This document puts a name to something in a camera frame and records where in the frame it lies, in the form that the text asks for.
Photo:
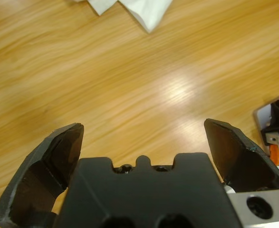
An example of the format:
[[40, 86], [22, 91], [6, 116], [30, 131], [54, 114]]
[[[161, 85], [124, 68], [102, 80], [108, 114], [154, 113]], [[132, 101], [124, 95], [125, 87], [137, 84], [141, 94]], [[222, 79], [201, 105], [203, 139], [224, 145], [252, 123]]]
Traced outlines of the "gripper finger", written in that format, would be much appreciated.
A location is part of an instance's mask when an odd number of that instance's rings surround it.
[[224, 183], [236, 192], [279, 189], [279, 169], [239, 128], [206, 119], [204, 128], [213, 162]]
[[84, 126], [56, 129], [22, 162], [0, 197], [0, 228], [51, 228], [79, 160]]

